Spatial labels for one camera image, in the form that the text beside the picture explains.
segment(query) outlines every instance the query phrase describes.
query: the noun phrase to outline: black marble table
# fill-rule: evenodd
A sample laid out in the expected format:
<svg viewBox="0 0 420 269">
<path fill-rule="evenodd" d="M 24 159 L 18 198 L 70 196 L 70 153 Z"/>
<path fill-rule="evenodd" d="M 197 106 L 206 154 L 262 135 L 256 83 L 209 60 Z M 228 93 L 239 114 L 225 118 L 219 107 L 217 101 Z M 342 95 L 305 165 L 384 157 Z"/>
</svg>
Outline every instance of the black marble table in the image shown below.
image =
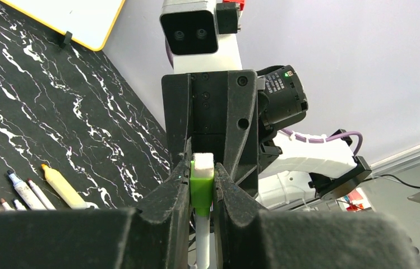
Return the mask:
<svg viewBox="0 0 420 269">
<path fill-rule="evenodd" d="M 0 198 L 18 198 L 4 175 L 11 169 L 66 208 L 43 180 L 45 163 L 89 205 L 131 206 L 167 177 L 166 148 L 164 131 L 103 52 L 60 49 L 38 22 L 0 4 Z"/>
</svg>

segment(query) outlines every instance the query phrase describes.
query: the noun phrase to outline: yellow marker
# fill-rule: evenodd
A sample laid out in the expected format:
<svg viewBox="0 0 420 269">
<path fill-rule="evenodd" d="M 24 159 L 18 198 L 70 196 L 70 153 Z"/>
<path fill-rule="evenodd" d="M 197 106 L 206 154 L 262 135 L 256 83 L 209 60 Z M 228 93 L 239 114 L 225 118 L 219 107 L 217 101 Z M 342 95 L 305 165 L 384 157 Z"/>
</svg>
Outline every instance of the yellow marker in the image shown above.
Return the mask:
<svg viewBox="0 0 420 269">
<path fill-rule="evenodd" d="M 76 190 L 69 184 L 63 175 L 45 164 L 41 165 L 45 171 L 45 179 L 53 189 L 63 198 L 72 209 L 87 208 L 86 202 L 79 196 Z"/>
</svg>

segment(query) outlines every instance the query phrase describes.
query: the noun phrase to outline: yellow-framed whiteboard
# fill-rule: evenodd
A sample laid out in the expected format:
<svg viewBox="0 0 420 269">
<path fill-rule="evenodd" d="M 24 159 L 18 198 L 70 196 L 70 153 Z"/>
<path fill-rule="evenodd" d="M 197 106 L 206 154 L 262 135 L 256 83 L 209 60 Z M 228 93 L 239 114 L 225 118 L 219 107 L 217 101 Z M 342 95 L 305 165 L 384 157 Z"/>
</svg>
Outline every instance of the yellow-framed whiteboard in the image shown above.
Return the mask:
<svg viewBox="0 0 420 269">
<path fill-rule="evenodd" d="M 72 40 L 99 51 L 125 0 L 0 0 L 60 34 L 69 31 Z"/>
</svg>

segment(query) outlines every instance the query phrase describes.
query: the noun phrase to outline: yellow border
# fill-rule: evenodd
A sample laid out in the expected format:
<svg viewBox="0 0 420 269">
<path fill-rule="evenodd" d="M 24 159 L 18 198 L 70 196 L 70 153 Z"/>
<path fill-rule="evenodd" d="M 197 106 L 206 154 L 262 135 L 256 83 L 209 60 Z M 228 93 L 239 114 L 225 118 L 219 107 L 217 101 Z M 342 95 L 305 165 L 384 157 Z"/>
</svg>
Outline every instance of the yellow border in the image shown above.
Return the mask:
<svg viewBox="0 0 420 269">
<path fill-rule="evenodd" d="M 72 39 L 74 42 L 76 42 L 76 43 L 78 43 L 78 44 L 82 45 L 83 47 L 85 47 L 85 48 L 88 48 L 88 49 L 92 50 L 93 52 L 98 52 L 98 51 L 102 50 L 102 49 L 104 48 L 104 46 L 105 46 L 106 42 L 107 42 L 107 39 L 109 38 L 110 32 L 111 32 L 112 28 L 114 27 L 114 24 L 116 23 L 117 17 L 119 16 L 119 13 L 121 12 L 121 9 L 122 9 L 122 7 L 124 6 L 124 2 L 125 2 L 125 1 L 126 1 L 126 0 L 122 0 L 121 5 L 119 6 L 119 9 L 117 9 L 116 15 L 114 16 L 114 19 L 112 20 L 112 23 L 111 23 L 111 25 L 110 25 L 110 27 L 109 27 L 109 30 L 107 31 L 107 34 L 106 34 L 106 36 L 105 36 L 105 38 L 104 38 L 104 41 L 103 41 L 103 43 L 101 44 L 101 47 L 100 47 L 100 48 L 98 48 L 98 49 L 91 48 L 90 46 L 88 46 L 88 45 L 86 45 L 85 43 L 83 43 L 81 40 L 77 40 L 77 39 L 75 39 L 75 38 L 71 38 L 71 39 Z M 41 19 L 39 19 L 39 18 L 37 18 L 37 17 L 35 17 L 35 16 L 33 16 L 33 15 L 29 14 L 28 12 L 26 12 L 26 11 L 22 10 L 20 7 L 15 6 L 14 4 L 10 3 L 10 2 L 9 2 L 9 1 L 7 1 L 7 0 L 0 0 L 0 2 L 4 3 L 4 4 L 6 4 L 6 5 L 8 5 L 8 6 L 12 7 L 12 8 L 14 8 L 14 9 L 16 9 L 16 10 L 18 10 L 18 11 L 20 11 L 21 13 L 23 13 L 23 14 L 27 15 L 28 17 L 32 18 L 33 20 L 35 20 L 35 21 L 37 21 L 37 22 L 39 22 L 39 23 L 41 23 L 41 24 L 45 25 L 45 26 L 46 26 L 46 27 L 48 27 L 48 28 L 51 28 L 51 29 L 55 30 L 56 32 L 58 32 L 58 33 L 60 33 L 60 34 L 62 34 L 62 35 L 64 35 L 64 34 L 66 33 L 66 32 L 64 32 L 64 31 L 62 31 L 62 30 L 56 29 L 55 27 L 51 26 L 50 24 L 46 23 L 45 21 L 43 21 L 43 20 L 41 20 Z"/>
</svg>

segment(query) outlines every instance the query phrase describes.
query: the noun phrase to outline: blue marker cap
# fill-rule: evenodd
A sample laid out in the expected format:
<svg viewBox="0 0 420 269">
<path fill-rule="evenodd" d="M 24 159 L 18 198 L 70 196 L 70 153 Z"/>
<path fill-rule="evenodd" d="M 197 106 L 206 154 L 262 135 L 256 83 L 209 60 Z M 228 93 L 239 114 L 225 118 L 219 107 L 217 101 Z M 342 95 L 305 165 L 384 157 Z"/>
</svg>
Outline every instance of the blue marker cap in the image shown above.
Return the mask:
<svg viewBox="0 0 420 269">
<path fill-rule="evenodd" d="M 15 186 L 16 184 L 23 182 L 23 180 L 21 180 L 15 173 L 8 173 L 8 177 L 10 178 L 10 180 L 12 180 L 13 185 Z"/>
</svg>

